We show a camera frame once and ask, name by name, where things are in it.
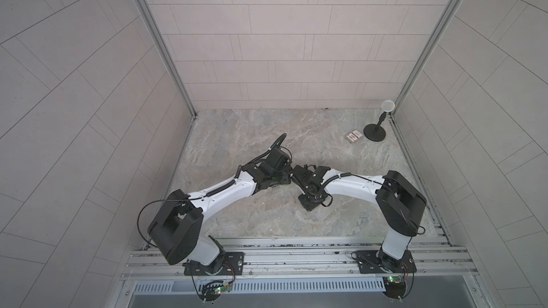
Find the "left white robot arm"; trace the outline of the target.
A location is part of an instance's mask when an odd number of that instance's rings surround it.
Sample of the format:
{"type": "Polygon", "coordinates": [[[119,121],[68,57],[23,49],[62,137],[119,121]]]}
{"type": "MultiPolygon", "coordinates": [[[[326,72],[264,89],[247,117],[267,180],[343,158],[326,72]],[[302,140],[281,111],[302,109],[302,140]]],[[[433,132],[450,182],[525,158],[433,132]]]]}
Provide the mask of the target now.
{"type": "Polygon", "coordinates": [[[226,251],[215,238],[201,237],[202,224],[235,202],[273,186],[290,184],[291,161],[286,148],[272,146],[240,165],[232,178],[202,191],[185,194],[176,190],[166,199],[152,201],[145,206],[158,203],[160,208],[146,233],[138,233],[169,265],[188,260],[191,269],[201,266],[214,275],[225,266],[226,251]]]}

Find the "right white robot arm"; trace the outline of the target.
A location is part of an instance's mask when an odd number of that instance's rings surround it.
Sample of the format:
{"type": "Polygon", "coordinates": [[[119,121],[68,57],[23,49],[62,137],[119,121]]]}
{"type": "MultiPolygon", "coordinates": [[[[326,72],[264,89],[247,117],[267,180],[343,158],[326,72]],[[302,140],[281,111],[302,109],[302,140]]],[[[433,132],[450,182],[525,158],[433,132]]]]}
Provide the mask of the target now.
{"type": "Polygon", "coordinates": [[[298,197],[308,211],[328,207],[335,195],[345,195],[375,204],[389,228],[375,255],[356,254],[359,262],[387,273],[417,271],[408,246],[415,236],[424,233],[421,221],[427,200],[397,171],[384,176],[355,175],[320,166],[314,170],[296,166],[291,180],[302,191],[298,197]]]}

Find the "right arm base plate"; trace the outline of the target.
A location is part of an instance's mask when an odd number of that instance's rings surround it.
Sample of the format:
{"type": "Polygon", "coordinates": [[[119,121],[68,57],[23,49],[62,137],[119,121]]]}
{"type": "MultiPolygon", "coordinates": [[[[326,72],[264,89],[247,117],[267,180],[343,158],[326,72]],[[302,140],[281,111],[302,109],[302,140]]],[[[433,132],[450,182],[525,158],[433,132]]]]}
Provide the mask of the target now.
{"type": "Polygon", "coordinates": [[[357,262],[361,274],[412,274],[417,272],[417,267],[409,250],[403,253],[397,260],[382,250],[358,250],[351,254],[351,258],[357,262]]]}

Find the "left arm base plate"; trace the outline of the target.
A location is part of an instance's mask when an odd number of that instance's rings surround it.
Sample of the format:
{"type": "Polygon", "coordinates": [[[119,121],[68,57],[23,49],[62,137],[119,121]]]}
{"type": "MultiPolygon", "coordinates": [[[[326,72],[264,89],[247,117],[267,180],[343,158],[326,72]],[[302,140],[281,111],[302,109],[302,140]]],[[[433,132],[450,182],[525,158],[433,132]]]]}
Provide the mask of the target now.
{"type": "Polygon", "coordinates": [[[242,275],[243,252],[221,252],[210,265],[191,260],[183,264],[185,276],[232,276],[242,275]]]}

